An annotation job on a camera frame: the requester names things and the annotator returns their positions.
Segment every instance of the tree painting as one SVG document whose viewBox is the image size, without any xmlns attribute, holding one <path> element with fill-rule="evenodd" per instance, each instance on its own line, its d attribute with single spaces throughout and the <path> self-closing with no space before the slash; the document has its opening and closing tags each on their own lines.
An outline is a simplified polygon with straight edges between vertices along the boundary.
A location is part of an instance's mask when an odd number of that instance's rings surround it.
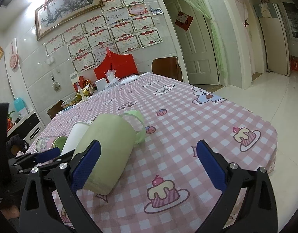
<svg viewBox="0 0 298 233">
<path fill-rule="evenodd" d="M 46 10 L 41 12 L 41 26 L 47 28 L 58 19 L 64 18 L 93 2 L 94 0 L 56 0 L 48 4 Z"/>
</svg>

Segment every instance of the metal screw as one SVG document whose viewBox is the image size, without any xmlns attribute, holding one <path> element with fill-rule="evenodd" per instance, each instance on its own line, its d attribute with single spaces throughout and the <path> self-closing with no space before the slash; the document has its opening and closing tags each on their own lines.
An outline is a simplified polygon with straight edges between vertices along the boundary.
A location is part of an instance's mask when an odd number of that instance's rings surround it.
<svg viewBox="0 0 298 233">
<path fill-rule="evenodd" d="M 61 163 L 61 164 L 60 164 L 60 168 L 61 168 L 61 169 L 65 169 L 67 166 L 68 166 L 67 163 Z"/>
<path fill-rule="evenodd" d="M 266 172 L 266 168 L 265 167 L 260 167 L 259 170 L 260 170 L 260 172 Z"/>
<path fill-rule="evenodd" d="M 32 173 L 36 173 L 36 172 L 38 172 L 38 167 L 33 167 L 32 168 Z"/>
<path fill-rule="evenodd" d="M 231 167 L 232 169 L 236 170 L 236 169 L 238 168 L 238 165 L 237 165 L 237 163 L 231 163 L 231 164 L 230 164 L 230 167 Z"/>
</svg>

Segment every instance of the green curtain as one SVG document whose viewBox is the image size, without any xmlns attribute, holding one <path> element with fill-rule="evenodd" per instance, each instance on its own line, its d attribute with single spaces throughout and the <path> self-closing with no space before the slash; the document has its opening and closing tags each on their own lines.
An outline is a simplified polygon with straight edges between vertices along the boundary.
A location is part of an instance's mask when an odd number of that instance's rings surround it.
<svg viewBox="0 0 298 233">
<path fill-rule="evenodd" d="M 200 11 L 204 15 L 204 17 L 208 18 L 211 21 L 211 31 L 213 35 L 212 40 L 214 43 L 215 57 L 218 65 L 218 70 L 220 71 L 220 75 L 222 75 L 224 78 L 227 78 L 228 70 L 227 70 L 224 46 L 222 43 L 221 36 L 219 34 L 219 28 L 217 23 L 214 20 L 212 20 L 211 14 L 204 0 L 184 0 L 184 1 L 186 1 L 190 6 L 192 6 L 196 10 Z"/>
</svg>

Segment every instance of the table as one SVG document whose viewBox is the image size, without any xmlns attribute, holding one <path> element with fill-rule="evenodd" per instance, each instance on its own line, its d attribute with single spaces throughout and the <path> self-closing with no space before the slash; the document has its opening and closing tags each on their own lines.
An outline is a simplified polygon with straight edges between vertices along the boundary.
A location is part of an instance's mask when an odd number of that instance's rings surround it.
<svg viewBox="0 0 298 233">
<path fill-rule="evenodd" d="M 155 74 L 59 114 L 40 137 L 68 135 L 77 121 L 90 123 L 101 113 L 132 109 L 143 114 L 147 136 L 134 147 L 115 188 L 108 195 L 77 191 L 104 233 L 195 232 L 221 195 L 196 156 L 201 139 L 243 169 L 274 167 L 277 132 L 269 122 L 203 89 Z M 53 197 L 63 222 L 70 225 L 56 191 Z M 238 207 L 233 211 L 228 223 Z"/>
</svg>

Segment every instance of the chair back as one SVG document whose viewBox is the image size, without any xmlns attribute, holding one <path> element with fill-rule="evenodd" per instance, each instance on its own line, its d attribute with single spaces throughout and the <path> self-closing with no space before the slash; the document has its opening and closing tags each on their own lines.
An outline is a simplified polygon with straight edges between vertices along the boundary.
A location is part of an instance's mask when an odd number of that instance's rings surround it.
<svg viewBox="0 0 298 233">
<path fill-rule="evenodd" d="M 178 57 L 167 57 L 155 59 L 152 62 L 152 72 L 175 80 L 183 81 Z"/>
<path fill-rule="evenodd" d="M 63 102 L 64 101 L 62 101 L 62 100 L 58 101 L 57 104 L 55 104 L 51 109 L 49 109 L 47 111 L 47 113 L 51 119 L 53 119 L 58 114 L 58 112 L 63 110 L 63 108 L 62 108 Z"/>
</svg>

